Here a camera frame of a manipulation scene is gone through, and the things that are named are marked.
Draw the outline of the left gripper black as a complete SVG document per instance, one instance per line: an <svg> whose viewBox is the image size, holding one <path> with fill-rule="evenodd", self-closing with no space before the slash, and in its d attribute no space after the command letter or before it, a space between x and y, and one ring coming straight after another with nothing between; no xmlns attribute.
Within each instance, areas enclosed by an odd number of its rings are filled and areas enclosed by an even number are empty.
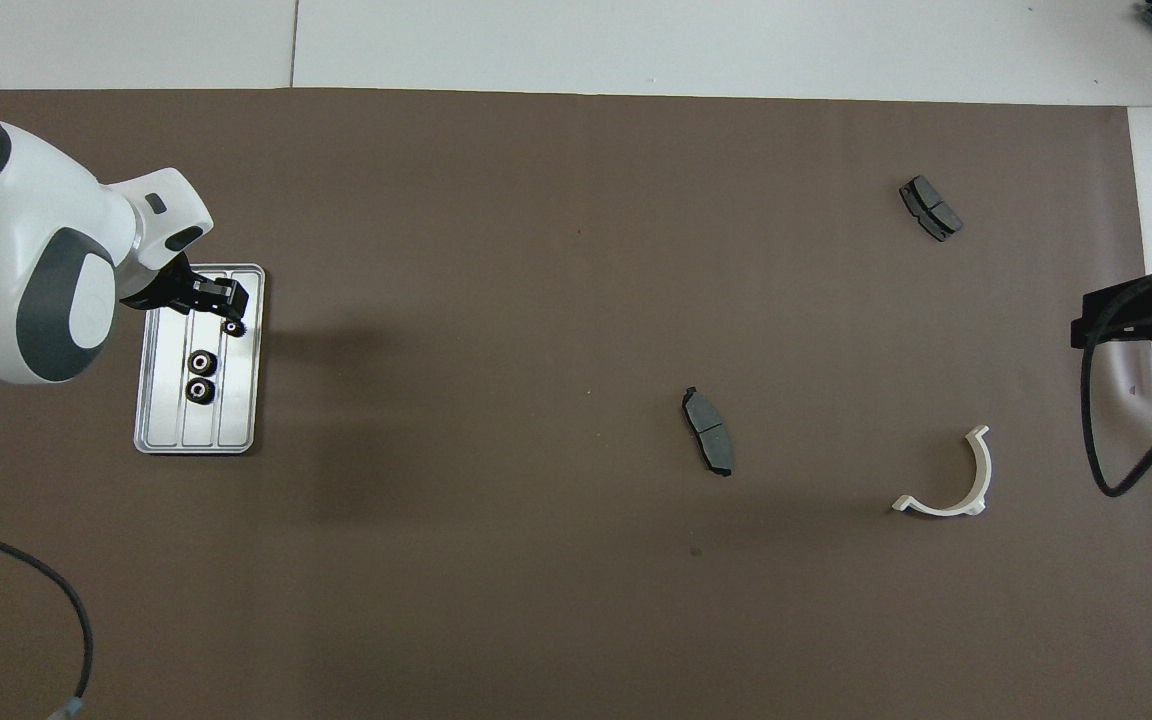
<svg viewBox="0 0 1152 720"><path fill-rule="evenodd" d="M180 252L141 291L124 297L122 305L141 311L169 306L179 313L191 313L196 291L202 295L200 313L220 316L225 323L242 323L250 301L247 295L238 295L247 293L242 283L230 276L197 278L188 256Z"/></svg>

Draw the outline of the short grey brake pad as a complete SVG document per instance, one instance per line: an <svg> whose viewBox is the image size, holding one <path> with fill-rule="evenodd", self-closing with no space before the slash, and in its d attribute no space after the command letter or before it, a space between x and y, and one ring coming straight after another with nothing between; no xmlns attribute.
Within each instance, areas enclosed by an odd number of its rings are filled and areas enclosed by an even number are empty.
<svg viewBox="0 0 1152 720"><path fill-rule="evenodd" d="M945 242L963 232L963 219L947 204L943 196L924 176L915 176L899 188L899 195L908 213L929 237Z"/></svg>

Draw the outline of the silver metal tray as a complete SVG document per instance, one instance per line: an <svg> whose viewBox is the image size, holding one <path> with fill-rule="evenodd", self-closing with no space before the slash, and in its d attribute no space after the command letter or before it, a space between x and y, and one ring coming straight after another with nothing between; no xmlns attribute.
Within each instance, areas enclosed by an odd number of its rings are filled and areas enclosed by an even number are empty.
<svg viewBox="0 0 1152 720"><path fill-rule="evenodd" d="M141 379L132 444L142 454L242 454L255 441L259 404L262 319L266 306L266 275L250 263L204 263L195 272L207 278L230 276L247 290L247 336L221 333L223 318L173 309L147 311L143 324ZM184 397L189 374L185 361L195 350L218 356L210 381L217 397L210 406Z"/></svg>

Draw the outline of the brown table mat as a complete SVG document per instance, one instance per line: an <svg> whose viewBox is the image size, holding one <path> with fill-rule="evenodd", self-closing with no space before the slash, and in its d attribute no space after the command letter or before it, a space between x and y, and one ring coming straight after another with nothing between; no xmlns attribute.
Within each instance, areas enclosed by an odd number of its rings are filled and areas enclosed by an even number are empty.
<svg viewBox="0 0 1152 720"><path fill-rule="evenodd" d="M1121 108L0 94L179 167L268 273L237 457L132 446L141 314L0 386L0 538L78 589L84 717L1152 720L1152 475L1079 433L1143 273ZM899 188L963 219L923 232ZM681 402L722 415L710 473ZM975 518L964 435L988 425Z"/></svg>

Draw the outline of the long grey brake pad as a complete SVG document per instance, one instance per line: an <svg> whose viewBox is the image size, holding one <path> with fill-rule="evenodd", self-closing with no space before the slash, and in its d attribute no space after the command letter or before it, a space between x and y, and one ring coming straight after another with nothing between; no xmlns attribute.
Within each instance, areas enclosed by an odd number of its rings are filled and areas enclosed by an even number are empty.
<svg viewBox="0 0 1152 720"><path fill-rule="evenodd" d="M732 438L717 406L692 386L685 388L681 409L710 473L732 477L735 461Z"/></svg>

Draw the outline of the white curved plastic bracket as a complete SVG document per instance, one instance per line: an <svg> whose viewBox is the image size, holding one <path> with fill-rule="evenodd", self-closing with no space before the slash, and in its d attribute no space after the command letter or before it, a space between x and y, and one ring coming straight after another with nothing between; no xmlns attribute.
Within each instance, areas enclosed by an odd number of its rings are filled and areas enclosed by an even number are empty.
<svg viewBox="0 0 1152 720"><path fill-rule="evenodd" d="M988 425L978 425L964 435L964 439L973 455L973 483L972 487L956 503L937 509L937 507L923 503L914 495L901 495L892 502L893 511L916 511L929 518L975 518L987 510L987 497L993 480L993 457L987 442L991 429Z"/></svg>

